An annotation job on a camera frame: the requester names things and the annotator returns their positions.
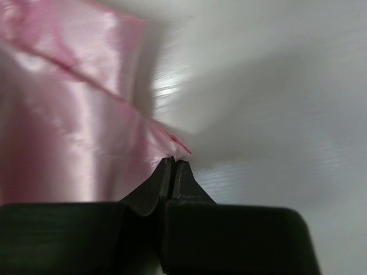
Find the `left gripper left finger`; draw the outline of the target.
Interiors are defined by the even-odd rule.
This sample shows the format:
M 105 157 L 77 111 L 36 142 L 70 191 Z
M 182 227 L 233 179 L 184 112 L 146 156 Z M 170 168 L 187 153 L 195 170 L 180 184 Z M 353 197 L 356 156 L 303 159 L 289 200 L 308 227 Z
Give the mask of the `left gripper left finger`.
M 118 274 L 144 248 L 162 246 L 174 159 L 117 202 L 1 207 L 2 274 Z

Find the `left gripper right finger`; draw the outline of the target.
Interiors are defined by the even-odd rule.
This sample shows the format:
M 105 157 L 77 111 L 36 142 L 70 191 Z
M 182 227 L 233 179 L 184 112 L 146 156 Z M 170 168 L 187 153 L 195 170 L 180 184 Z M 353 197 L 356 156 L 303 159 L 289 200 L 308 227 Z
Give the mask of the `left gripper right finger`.
M 165 206 L 166 274 L 320 274 L 306 222 L 282 207 L 216 203 L 177 163 Z

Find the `pink satin cloth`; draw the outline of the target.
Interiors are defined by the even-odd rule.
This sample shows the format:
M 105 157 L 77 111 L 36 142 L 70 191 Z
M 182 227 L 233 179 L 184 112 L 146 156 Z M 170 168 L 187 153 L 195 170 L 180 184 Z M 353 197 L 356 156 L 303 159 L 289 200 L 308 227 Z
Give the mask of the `pink satin cloth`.
M 132 104 L 145 22 L 1 2 L 1 203 L 117 201 L 190 150 Z

